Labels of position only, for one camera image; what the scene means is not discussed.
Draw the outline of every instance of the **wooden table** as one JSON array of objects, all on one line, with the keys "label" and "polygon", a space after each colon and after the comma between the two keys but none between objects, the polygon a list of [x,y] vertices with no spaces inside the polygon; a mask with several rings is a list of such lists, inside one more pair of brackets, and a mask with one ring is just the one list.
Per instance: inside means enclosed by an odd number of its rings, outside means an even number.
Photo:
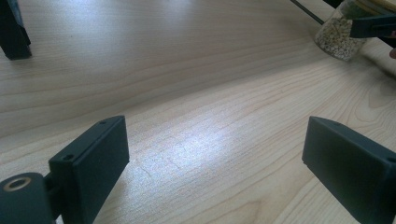
[{"label": "wooden table", "polygon": [[390,47],[338,61],[288,0],[20,5],[34,56],[0,55],[0,179],[45,175],[96,121],[125,115],[131,162],[95,223],[355,223],[302,163],[309,116],[396,150]]}]

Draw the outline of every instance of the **light wood surface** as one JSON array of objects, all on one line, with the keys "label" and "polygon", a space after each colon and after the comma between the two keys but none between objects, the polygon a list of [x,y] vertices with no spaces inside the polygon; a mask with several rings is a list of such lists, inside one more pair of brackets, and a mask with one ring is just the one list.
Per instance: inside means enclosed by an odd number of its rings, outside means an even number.
[{"label": "light wood surface", "polygon": [[302,163],[309,116],[396,150],[390,47],[338,61],[288,0],[20,5],[34,56],[0,54],[0,179],[45,175],[96,121],[125,115],[131,162],[95,223],[356,223]]}]

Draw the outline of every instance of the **transparent container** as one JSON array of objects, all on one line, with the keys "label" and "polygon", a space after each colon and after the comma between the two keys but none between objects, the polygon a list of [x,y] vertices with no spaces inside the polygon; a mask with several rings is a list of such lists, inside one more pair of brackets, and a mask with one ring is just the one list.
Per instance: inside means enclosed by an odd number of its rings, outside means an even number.
[{"label": "transparent container", "polygon": [[315,43],[334,58],[349,61],[368,40],[349,37],[352,20],[392,14],[395,8],[389,0],[345,0],[322,25]]}]

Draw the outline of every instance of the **black object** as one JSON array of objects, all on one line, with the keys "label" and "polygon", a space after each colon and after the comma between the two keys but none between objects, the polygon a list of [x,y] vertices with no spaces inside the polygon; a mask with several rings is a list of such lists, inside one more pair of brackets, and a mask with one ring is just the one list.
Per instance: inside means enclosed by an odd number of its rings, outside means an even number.
[{"label": "black object", "polygon": [[392,223],[396,153],[340,123],[311,117],[303,161],[360,223]]},{"label": "black object", "polygon": [[[297,0],[290,0],[297,7],[302,9],[310,17],[312,17],[319,24],[323,24],[321,20],[314,13],[309,11],[306,7],[301,5]],[[343,0],[324,0],[331,7],[338,7]],[[396,15],[387,16],[373,16],[369,18],[361,18],[353,20],[350,37],[353,38],[367,38],[367,37],[378,37],[389,46],[396,48],[396,39],[388,38],[387,36],[392,35],[392,32],[396,31]]]},{"label": "black object", "polygon": [[129,162],[125,118],[93,125],[49,160],[50,173],[0,183],[0,223],[93,223]]},{"label": "black object", "polygon": [[0,0],[0,46],[10,60],[32,56],[17,0]]}]

